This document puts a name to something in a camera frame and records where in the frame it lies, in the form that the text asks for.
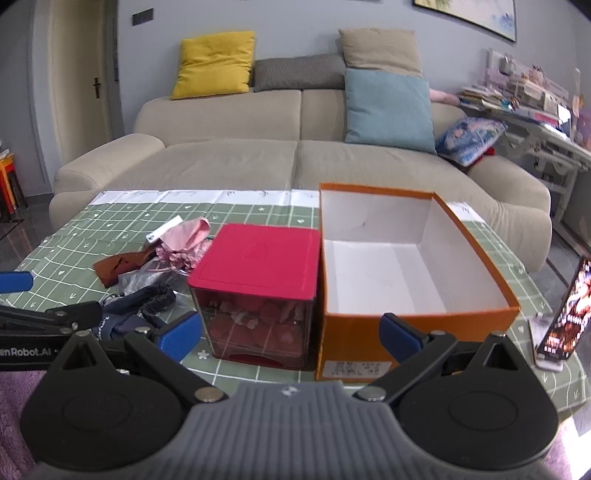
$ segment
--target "red lid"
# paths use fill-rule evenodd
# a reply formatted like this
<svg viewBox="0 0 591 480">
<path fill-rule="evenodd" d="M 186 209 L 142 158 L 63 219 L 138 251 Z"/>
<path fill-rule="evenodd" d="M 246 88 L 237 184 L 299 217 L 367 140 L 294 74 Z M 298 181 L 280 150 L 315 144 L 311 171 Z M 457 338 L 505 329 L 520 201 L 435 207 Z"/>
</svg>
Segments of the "red lid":
<svg viewBox="0 0 591 480">
<path fill-rule="evenodd" d="M 316 296 L 320 232 L 307 228 L 224 225 L 189 277 L 206 290 L 287 300 Z"/>
</svg>

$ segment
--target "green checkered tablecloth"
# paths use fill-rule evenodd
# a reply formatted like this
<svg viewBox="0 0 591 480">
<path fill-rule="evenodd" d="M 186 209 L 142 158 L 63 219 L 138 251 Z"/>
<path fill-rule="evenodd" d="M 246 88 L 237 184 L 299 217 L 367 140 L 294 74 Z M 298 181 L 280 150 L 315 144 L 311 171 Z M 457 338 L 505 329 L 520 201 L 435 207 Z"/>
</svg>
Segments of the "green checkered tablecloth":
<svg viewBox="0 0 591 480">
<path fill-rule="evenodd" d="M 64 304 L 100 300 L 113 293 L 116 287 L 112 291 L 105 290 L 92 270 L 92 264 L 107 255 L 138 250 L 146 234 L 176 215 L 185 220 L 207 217 L 213 234 L 225 223 L 318 228 L 318 205 L 318 193 L 305 190 L 104 192 L 65 227 L 43 240 L 18 267 L 33 273 L 33 289 L 3 296 L 2 301 L 14 307 L 41 311 Z M 549 312 L 547 302 L 519 259 L 469 206 L 450 206 L 484 247 L 518 297 L 522 313 L 508 334 L 533 365 L 525 317 L 536 312 Z M 188 290 L 180 295 L 179 306 L 162 315 L 165 320 L 176 318 L 192 305 Z M 183 365 L 228 394 L 234 393 L 242 381 L 297 383 L 313 380 L 310 371 L 286 371 L 218 360 L 211 354 L 205 338 L 183 360 Z M 590 391 L 587 375 L 576 355 L 559 374 L 533 369 L 559 411 L 587 400 Z M 359 385 L 345 388 L 352 392 Z"/>
</svg>

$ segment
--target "wall switch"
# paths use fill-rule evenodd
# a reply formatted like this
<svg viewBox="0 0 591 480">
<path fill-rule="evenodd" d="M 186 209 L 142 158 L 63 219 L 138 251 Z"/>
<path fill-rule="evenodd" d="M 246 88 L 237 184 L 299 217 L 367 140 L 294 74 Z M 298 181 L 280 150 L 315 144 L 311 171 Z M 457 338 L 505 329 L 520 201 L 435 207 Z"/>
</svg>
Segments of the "wall switch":
<svg viewBox="0 0 591 480">
<path fill-rule="evenodd" d="M 134 14 L 131 17 L 131 24 L 133 26 L 141 25 L 142 23 L 149 22 L 150 20 L 154 19 L 154 9 L 150 8 L 149 10 L 144 10 L 143 12 L 139 12 Z"/>
</svg>

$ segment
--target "phone screen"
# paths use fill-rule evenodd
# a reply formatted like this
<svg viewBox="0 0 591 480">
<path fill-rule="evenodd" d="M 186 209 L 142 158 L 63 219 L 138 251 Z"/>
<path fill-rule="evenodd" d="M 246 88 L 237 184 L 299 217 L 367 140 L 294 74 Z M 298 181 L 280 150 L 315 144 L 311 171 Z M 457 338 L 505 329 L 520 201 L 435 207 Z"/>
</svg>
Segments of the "phone screen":
<svg viewBox="0 0 591 480">
<path fill-rule="evenodd" d="M 591 259 L 582 258 L 561 310 L 546 332 L 538 353 L 567 360 L 591 319 Z"/>
</svg>

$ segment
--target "yellow pillow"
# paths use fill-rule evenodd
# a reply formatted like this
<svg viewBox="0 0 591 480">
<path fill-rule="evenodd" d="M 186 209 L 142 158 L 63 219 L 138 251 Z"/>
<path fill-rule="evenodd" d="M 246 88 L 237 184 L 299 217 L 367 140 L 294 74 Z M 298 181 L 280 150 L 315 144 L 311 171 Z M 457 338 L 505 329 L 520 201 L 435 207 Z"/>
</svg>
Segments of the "yellow pillow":
<svg viewBox="0 0 591 480">
<path fill-rule="evenodd" d="M 173 99 L 248 92 L 254 46 L 251 31 L 186 38 Z"/>
</svg>

